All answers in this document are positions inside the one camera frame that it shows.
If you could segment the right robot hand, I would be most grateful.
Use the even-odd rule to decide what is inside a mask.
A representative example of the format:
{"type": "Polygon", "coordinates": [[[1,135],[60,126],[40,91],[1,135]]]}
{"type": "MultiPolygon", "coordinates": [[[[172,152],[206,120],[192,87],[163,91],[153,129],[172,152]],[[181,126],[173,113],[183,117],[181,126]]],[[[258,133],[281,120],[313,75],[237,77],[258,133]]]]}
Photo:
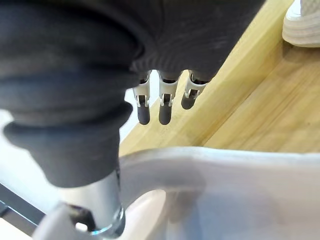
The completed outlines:
{"type": "Polygon", "coordinates": [[[3,0],[0,107],[6,138],[61,189],[88,235],[122,235],[126,90],[150,70],[210,80],[262,0],[3,0]]]}

